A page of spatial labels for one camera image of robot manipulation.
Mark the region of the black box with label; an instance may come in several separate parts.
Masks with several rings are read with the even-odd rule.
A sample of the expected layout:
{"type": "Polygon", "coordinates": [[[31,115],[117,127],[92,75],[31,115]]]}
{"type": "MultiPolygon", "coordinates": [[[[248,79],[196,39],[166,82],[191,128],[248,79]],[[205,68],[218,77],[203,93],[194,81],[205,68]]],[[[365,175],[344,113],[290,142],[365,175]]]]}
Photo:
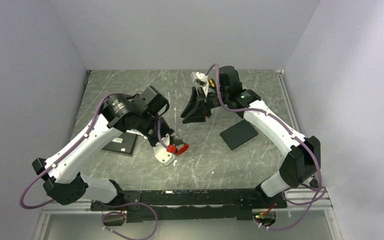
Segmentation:
{"type": "Polygon", "coordinates": [[[112,139],[102,150],[132,157],[138,136],[133,133],[125,132],[112,139]]]}

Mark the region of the aluminium frame rail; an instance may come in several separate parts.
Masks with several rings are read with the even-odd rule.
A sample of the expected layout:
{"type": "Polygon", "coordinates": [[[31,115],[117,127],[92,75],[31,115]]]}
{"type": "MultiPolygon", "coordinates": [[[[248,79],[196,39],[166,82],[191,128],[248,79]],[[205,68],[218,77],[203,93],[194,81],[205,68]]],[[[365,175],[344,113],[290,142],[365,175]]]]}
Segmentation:
{"type": "Polygon", "coordinates": [[[92,200],[80,198],[74,203],[68,205],[61,205],[53,201],[42,207],[41,213],[43,214],[86,214],[91,212],[92,200]]]}

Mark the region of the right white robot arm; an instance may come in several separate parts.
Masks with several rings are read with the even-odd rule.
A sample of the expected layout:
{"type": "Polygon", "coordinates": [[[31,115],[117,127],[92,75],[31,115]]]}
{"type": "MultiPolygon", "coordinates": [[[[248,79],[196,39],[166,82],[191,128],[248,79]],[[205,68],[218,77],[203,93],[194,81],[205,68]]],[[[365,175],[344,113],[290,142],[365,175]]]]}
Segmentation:
{"type": "Polygon", "coordinates": [[[194,71],[191,74],[195,86],[186,108],[181,114],[182,123],[201,123],[211,117],[212,109],[222,107],[236,113],[247,127],[259,129],[280,150],[284,160],[279,169],[257,187],[256,203],[267,208],[275,201],[275,195],[297,188],[313,175],[321,176],[321,143],[317,137],[306,137],[280,119],[251,89],[243,88],[238,71],[231,65],[216,69],[216,77],[194,71]]]}

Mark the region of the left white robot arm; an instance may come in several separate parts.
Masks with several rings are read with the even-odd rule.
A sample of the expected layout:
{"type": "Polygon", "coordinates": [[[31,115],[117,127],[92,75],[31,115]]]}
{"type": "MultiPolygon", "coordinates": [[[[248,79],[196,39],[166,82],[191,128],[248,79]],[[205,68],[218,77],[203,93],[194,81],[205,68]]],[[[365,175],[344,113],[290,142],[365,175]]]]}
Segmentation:
{"type": "Polygon", "coordinates": [[[124,203],[122,189],[114,180],[86,176],[80,172],[85,163],[122,133],[131,131],[145,137],[162,164],[176,158],[174,130],[160,111],[169,101],[153,86],[133,96],[112,93],[98,104],[92,120],[62,150],[47,159],[37,158],[32,166],[43,179],[46,194],[61,205],[81,198],[103,202],[117,210],[124,203]]]}

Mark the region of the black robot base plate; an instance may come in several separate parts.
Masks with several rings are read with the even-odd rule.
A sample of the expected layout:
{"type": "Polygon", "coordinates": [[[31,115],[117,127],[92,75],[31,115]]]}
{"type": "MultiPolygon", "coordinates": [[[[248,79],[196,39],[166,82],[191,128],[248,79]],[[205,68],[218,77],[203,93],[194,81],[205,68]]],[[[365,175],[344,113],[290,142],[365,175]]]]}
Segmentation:
{"type": "Polygon", "coordinates": [[[91,211],[126,211],[128,223],[158,220],[236,219],[249,221],[254,213],[273,207],[285,209],[281,194],[267,197],[254,188],[202,190],[127,190],[107,206],[96,200],[91,211]]]}

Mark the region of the black flat rectangular pad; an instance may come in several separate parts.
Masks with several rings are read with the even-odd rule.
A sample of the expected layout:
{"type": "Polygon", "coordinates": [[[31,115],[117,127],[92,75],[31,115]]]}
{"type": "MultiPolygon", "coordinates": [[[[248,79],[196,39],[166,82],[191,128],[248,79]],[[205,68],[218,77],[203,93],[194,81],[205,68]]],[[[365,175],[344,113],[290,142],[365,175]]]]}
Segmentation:
{"type": "Polygon", "coordinates": [[[245,144],[257,135],[257,130],[246,120],[242,120],[220,133],[220,137],[231,151],[245,144]]]}

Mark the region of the yellow black screwdriver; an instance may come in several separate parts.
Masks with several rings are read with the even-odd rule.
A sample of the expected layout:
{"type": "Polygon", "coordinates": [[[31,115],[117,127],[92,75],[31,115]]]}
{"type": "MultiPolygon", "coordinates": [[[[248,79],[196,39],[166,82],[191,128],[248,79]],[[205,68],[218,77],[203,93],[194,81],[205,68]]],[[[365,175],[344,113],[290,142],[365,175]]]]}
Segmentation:
{"type": "Polygon", "coordinates": [[[216,82],[215,82],[215,80],[214,79],[212,79],[212,78],[209,78],[208,79],[208,82],[209,82],[209,87],[211,88],[211,89],[216,89],[216,82]]]}

